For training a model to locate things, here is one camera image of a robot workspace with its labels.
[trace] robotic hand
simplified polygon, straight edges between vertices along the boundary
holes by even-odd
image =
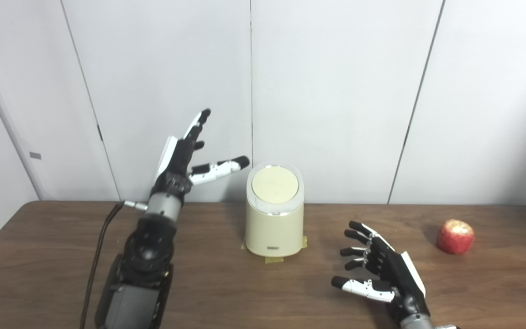
[[[399,254],[370,227],[351,221],[351,229],[344,231],[347,238],[359,240],[366,248],[350,247],[340,250],[340,256],[357,256],[344,268],[347,271],[365,267],[380,281],[348,279],[335,276],[332,285],[349,293],[385,302],[385,308],[401,329],[433,329],[426,305],[426,288],[407,252]],[[436,329],[459,329],[445,325]]]
[[[241,156],[192,167],[188,172],[192,153],[204,147],[198,135],[209,115],[210,110],[198,114],[182,139],[168,138],[148,204],[124,203],[144,210],[145,214],[109,271],[95,315],[97,328],[159,328],[173,277],[170,262],[184,196],[192,186],[214,181],[249,165],[249,159]]]

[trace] masking tape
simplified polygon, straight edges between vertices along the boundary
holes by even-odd
[[[283,262],[283,257],[265,257],[265,264]]]

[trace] apple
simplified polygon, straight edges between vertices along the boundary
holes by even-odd
[[[449,254],[464,254],[474,243],[474,230],[457,219],[449,219],[438,231],[437,245]]]

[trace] wooden table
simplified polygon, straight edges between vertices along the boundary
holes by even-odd
[[[0,231],[0,328],[75,329],[90,262],[111,202],[32,202]],[[305,206],[309,247],[282,263],[241,250],[242,204],[186,204],[180,215],[167,329],[388,329],[378,302],[331,287],[347,273],[340,248],[351,219],[367,223],[397,250],[408,250],[427,289],[436,325],[526,328],[526,207]],[[134,229],[124,208],[102,252],[88,328],[111,261]],[[436,229],[459,218],[476,231],[468,254],[434,246]]]

